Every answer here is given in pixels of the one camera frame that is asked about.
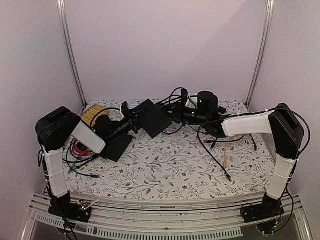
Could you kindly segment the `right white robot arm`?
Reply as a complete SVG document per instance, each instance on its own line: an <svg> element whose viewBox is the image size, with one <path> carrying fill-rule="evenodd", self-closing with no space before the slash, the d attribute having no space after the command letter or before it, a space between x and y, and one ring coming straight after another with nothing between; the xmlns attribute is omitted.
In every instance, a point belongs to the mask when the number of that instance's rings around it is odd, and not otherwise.
<svg viewBox="0 0 320 240"><path fill-rule="evenodd" d="M284 214L282 198L294 176L298 160L309 142L311 130L307 122L285 103L260 112L226 114L219 106L218 98L210 91L201 91L193 102L185 88L180 97L169 100L168 112L172 120L181 125L193 125L204 129L216 139L239 135L260 134L267 140L267 147L273 150L274 169L262 202L244 204L240 214L245 223L252 223Z"/></svg>

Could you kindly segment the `black TP-Link network switch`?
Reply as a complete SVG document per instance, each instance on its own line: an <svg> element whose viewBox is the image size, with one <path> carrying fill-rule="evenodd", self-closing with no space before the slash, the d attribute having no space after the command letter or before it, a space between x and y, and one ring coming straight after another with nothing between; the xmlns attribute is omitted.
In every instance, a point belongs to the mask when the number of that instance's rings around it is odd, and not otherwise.
<svg viewBox="0 0 320 240"><path fill-rule="evenodd" d="M139 126L154 139L166 130L172 121L150 99L145 100L133 109Z"/></svg>

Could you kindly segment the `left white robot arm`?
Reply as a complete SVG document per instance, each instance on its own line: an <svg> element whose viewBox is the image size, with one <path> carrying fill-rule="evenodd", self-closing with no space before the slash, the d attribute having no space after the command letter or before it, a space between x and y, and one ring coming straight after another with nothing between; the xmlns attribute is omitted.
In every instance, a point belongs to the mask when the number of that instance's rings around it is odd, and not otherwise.
<svg viewBox="0 0 320 240"><path fill-rule="evenodd" d="M63 152L69 138L75 138L103 159L118 162L133 139L128 133L137 133L141 129L139 117L144 112L144 109L124 108L121 121L110 120L99 112L90 124L86 124L79 115L62 106L37 122L35 131L42 150L40 164L48 183L50 214L84 223L91 217L92 205L71 203L65 182Z"/></svg>

